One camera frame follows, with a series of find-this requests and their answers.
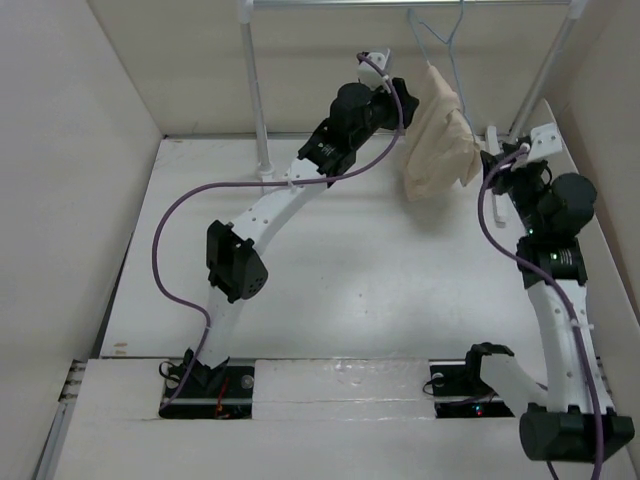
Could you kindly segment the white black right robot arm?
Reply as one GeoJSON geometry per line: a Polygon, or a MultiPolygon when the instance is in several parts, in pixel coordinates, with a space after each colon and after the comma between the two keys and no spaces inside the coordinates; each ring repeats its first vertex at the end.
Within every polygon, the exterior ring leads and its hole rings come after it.
{"type": "Polygon", "coordinates": [[[586,314],[588,276],[577,236],[594,217],[597,191],[576,173],[544,180],[545,160],[517,167],[524,154],[523,147],[482,152],[477,211],[484,211],[488,192],[507,195],[525,228],[515,252],[486,238],[522,275],[539,326],[546,383],[527,374],[510,348],[489,342],[467,352],[462,381],[476,394],[492,389],[518,417],[530,460],[590,464],[597,478],[604,462],[635,436],[632,418],[617,413],[602,380],[586,314]]]}

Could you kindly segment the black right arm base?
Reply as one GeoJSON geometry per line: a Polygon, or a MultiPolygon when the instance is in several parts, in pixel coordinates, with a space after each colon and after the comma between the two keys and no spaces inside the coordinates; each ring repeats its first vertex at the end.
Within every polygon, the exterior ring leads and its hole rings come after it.
{"type": "Polygon", "coordinates": [[[437,419],[514,417],[490,387],[466,377],[463,360],[430,362],[429,371],[422,391],[432,399],[437,419]]]}

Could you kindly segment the light blue wire hanger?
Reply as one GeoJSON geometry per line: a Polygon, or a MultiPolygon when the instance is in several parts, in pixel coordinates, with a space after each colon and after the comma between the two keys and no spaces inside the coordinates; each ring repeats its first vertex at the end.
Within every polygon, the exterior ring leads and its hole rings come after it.
{"type": "Polygon", "coordinates": [[[460,78],[460,74],[459,74],[459,69],[458,69],[458,65],[457,65],[457,61],[456,61],[456,55],[455,55],[455,41],[456,41],[456,37],[457,37],[457,33],[458,30],[462,24],[462,21],[464,20],[465,17],[465,1],[464,0],[459,0],[457,2],[459,10],[458,10],[458,17],[454,23],[454,26],[452,27],[451,31],[446,35],[443,36],[440,33],[438,33],[433,27],[431,27],[425,20],[421,19],[417,13],[415,12],[415,10],[413,8],[408,8],[407,12],[406,12],[406,19],[409,25],[409,28],[411,30],[412,36],[415,40],[416,45],[418,46],[421,55],[423,57],[423,59],[425,60],[426,63],[430,63],[430,56],[428,53],[428,49],[426,48],[426,45],[423,41],[423,38],[421,36],[421,33],[419,32],[419,28],[422,27],[423,29],[425,29],[426,31],[428,31],[440,44],[444,45],[447,49],[447,54],[448,54],[448,58],[449,58],[449,62],[451,64],[451,68],[452,68],[452,73],[454,76],[454,82],[455,82],[455,91],[458,95],[459,98],[459,102],[460,102],[460,112],[466,122],[466,125],[469,127],[470,131],[471,131],[471,136],[472,136],[472,140],[474,141],[474,143],[476,145],[480,144],[480,140],[478,138],[478,135],[476,134],[476,130],[474,128],[474,124],[470,119],[469,113],[468,113],[468,109],[467,109],[467,102],[466,102],[466,97],[464,94],[464,90],[463,90],[463,85],[461,82],[461,78],[460,78]]]}

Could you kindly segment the beige trousers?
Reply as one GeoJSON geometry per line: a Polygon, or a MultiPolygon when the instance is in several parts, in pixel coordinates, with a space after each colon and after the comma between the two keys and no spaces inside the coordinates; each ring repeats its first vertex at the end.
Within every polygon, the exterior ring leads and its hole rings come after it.
{"type": "Polygon", "coordinates": [[[420,104],[406,130],[401,172],[407,199],[439,195],[467,186],[480,172],[480,144],[463,115],[461,100],[439,70],[428,64],[420,82],[420,104]]]}

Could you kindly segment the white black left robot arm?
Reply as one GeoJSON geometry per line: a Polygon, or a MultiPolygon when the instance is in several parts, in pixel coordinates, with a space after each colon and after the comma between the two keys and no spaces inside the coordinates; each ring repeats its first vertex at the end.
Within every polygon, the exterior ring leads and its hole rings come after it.
{"type": "Polygon", "coordinates": [[[244,303],[265,286],[268,271],[262,255],[277,232],[309,201],[327,190],[326,178],[342,176],[354,165],[356,152],[380,129],[408,127],[419,100],[402,78],[395,89],[375,90],[362,83],[340,87],[329,116],[300,148],[286,172],[284,185],[262,196],[229,223],[214,221],[207,229],[206,266],[209,270],[207,312],[212,325],[188,384],[201,396],[222,387],[233,332],[244,303]]]}

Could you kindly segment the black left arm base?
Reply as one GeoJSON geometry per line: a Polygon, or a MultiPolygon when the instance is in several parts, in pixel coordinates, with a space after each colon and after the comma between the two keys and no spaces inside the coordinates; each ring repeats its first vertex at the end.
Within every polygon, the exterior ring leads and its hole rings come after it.
{"type": "Polygon", "coordinates": [[[246,420],[252,415],[255,368],[253,365],[227,365],[209,369],[197,364],[177,398],[166,403],[178,390],[183,364],[164,361],[159,374],[164,390],[159,416],[170,420],[246,420]]]}

